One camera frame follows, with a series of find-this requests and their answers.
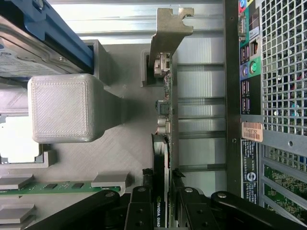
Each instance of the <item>perforated metal panel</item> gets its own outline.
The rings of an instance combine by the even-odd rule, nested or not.
[[[260,24],[260,205],[307,226],[307,1],[263,0]]]
[[[265,0],[261,4],[266,130],[307,136],[306,20],[306,1]]]

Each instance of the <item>expansion slot bracket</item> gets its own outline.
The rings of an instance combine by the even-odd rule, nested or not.
[[[157,9],[157,32],[152,37],[149,67],[154,66],[161,53],[173,55],[183,38],[193,33],[193,26],[182,22],[185,17],[191,16],[194,16],[193,8],[179,8],[178,15],[173,15],[173,9]]]

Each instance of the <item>blue drive tray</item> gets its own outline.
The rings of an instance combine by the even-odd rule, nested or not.
[[[0,0],[0,14],[86,72],[93,72],[93,51],[46,0]]]

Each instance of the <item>white label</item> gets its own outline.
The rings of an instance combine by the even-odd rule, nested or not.
[[[252,38],[254,38],[255,36],[257,36],[259,34],[259,27],[256,27],[255,29],[252,29],[249,32],[249,40],[251,40]]]
[[[35,63],[33,60],[19,59],[18,54],[1,43],[0,39],[0,76],[5,78],[32,77],[35,75],[61,74],[47,66]]]
[[[242,122],[242,137],[258,142],[263,141],[263,128],[261,123]]]

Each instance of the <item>circuit board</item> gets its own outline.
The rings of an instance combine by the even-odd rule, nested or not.
[[[301,206],[294,203],[266,184],[264,185],[264,194],[280,207],[292,214],[294,217],[302,221],[304,224],[307,224],[307,211]]]
[[[101,190],[110,189],[116,192],[120,187],[92,187],[90,181],[82,182],[32,182],[21,189],[0,190],[0,196],[23,196],[35,194],[63,194],[63,193],[96,193]]]
[[[294,194],[307,199],[307,184],[271,167],[264,166],[264,176],[276,182]]]

